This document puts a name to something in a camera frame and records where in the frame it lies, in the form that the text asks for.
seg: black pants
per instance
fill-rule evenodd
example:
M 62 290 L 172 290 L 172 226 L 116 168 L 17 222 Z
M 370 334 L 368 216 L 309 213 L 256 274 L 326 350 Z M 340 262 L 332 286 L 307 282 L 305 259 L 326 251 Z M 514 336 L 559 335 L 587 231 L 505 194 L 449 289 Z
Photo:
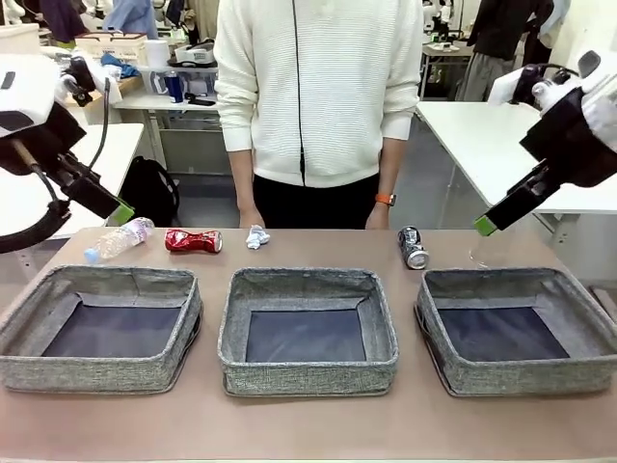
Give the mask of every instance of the black pants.
M 336 188 L 308 188 L 255 176 L 255 204 L 267 229 L 363 230 L 379 175 Z

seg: silver can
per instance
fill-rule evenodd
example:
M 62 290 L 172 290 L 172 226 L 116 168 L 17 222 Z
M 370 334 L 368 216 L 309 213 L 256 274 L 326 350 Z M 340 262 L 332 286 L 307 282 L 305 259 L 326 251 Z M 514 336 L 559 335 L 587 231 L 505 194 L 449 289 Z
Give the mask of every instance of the silver can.
M 423 270 L 428 266 L 429 255 L 422 246 L 420 232 L 416 227 L 405 227 L 398 233 L 398 246 L 403 261 L 412 270 Z

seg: black backpack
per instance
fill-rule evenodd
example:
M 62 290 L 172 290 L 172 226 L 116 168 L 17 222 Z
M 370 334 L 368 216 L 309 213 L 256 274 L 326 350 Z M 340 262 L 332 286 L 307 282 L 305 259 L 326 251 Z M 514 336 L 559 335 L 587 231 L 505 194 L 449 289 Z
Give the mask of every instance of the black backpack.
M 120 197 L 156 227 L 171 227 L 180 207 L 174 180 L 158 162 L 137 156 L 131 162 Z

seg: dark blue bin lining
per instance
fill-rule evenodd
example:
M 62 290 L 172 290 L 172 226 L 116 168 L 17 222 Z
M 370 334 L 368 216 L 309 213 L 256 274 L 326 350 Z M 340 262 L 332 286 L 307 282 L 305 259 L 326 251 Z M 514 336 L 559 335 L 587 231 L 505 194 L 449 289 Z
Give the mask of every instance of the dark blue bin lining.
M 93 307 L 78 303 L 43 357 L 149 358 L 169 342 L 177 308 Z
M 251 313 L 247 363 L 364 361 L 357 309 Z
M 438 312 L 454 348 L 469 361 L 570 358 L 532 307 Z

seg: sweater sleeve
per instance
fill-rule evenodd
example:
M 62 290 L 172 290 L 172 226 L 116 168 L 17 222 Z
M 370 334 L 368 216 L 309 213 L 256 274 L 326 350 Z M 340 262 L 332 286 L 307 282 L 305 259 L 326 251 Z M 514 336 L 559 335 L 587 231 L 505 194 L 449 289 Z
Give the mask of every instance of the sweater sleeve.
M 228 151 L 251 150 L 251 120 L 257 103 L 257 78 L 249 2 L 221 0 L 214 56 L 218 110 Z
M 384 138 L 407 140 L 412 116 L 419 102 L 424 15 L 421 0 L 400 0 L 396 44 L 384 100 Z

